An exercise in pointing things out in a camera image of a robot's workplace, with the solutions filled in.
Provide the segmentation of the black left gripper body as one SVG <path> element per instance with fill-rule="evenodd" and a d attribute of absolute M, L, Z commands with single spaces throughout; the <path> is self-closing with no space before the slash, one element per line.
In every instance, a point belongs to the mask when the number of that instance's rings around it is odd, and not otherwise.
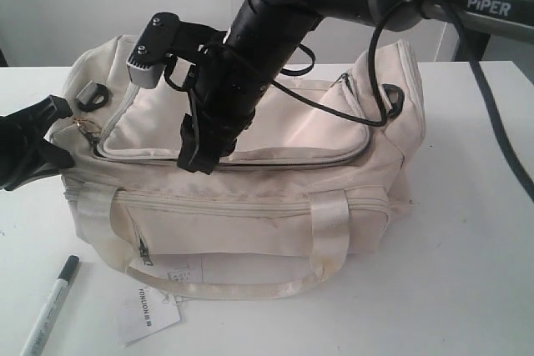
<path fill-rule="evenodd" d="M 42 155 L 51 117 L 49 112 L 30 109 L 1 116 L 1 190 L 11 192 L 54 175 Z"/>

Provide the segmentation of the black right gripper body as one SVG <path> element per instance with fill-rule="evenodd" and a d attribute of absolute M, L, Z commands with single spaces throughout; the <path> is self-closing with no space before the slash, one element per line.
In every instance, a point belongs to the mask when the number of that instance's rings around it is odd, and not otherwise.
<path fill-rule="evenodd" d="M 244 0 L 224 41 L 209 48 L 195 92 L 201 138 L 232 143 L 251 122 L 278 76 L 321 16 L 293 5 Z"/>

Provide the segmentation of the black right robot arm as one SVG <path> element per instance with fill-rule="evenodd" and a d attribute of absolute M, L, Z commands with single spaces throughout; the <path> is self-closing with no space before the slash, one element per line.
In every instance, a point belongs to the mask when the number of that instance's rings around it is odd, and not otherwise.
<path fill-rule="evenodd" d="M 374 28 L 361 86 L 348 83 L 341 103 L 317 103 L 286 89 L 269 105 L 266 92 L 303 39 L 324 19 Z M 400 83 L 405 46 L 380 48 L 384 30 L 421 19 L 514 38 L 533 38 L 533 0 L 244 0 L 226 31 L 187 23 L 173 13 L 152 17 L 128 51 L 127 94 L 114 112 L 89 106 L 86 93 L 107 97 L 113 84 L 71 88 L 62 105 L 75 112 L 73 134 L 53 127 L 48 164 L 57 173 L 84 158 L 110 163 L 176 162 L 191 173 L 336 166 L 359 157 L 372 133 L 407 152 L 424 128 L 412 81 Z"/>

